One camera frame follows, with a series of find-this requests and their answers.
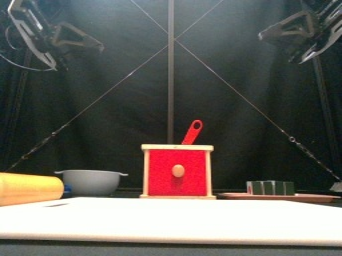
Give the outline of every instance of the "black backdrop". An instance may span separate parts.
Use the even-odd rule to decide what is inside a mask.
[[[99,56],[71,59],[68,72],[24,72],[1,60],[3,169],[115,86],[11,172],[54,175],[63,169],[114,170],[130,174],[122,187],[139,189],[140,145],[167,143],[168,1],[59,2],[62,10],[51,15],[51,22],[70,22],[103,42],[106,50]],[[175,0],[175,36],[198,59],[175,43],[174,143],[182,142],[190,123],[200,119],[204,128],[195,144],[214,145],[214,189],[243,189],[246,180],[258,179],[291,180],[298,189],[327,189],[335,181],[331,175],[234,91],[330,167],[313,62],[289,64],[282,50],[258,41],[263,29],[301,10],[299,1],[219,2]],[[338,87],[339,74],[331,57],[335,48],[325,53],[323,68],[337,102],[338,130],[341,93],[331,89]],[[11,54],[24,59],[23,53]],[[35,57],[31,66],[44,68]]]

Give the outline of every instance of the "yellow cylinder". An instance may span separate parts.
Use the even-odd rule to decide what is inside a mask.
[[[56,200],[63,191],[58,177],[0,173],[0,206]]]

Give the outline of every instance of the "wooden plate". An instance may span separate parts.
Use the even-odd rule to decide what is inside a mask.
[[[305,203],[330,203],[334,199],[341,199],[339,196],[295,194],[294,196],[279,195],[251,195],[249,193],[219,193],[221,199],[230,200],[287,200]]]

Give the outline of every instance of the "red handle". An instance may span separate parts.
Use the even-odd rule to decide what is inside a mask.
[[[182,145],[191,145],[198,137],[198,134],[202,130],[203,123],[200,120],[195,120],[188,128],[186,137],[183,139]]]

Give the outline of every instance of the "white table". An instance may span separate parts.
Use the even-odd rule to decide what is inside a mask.
[[[342,250],[342,208],[289,201],[72,198],[5,206],[0,216],[0,251],[32,241]]]

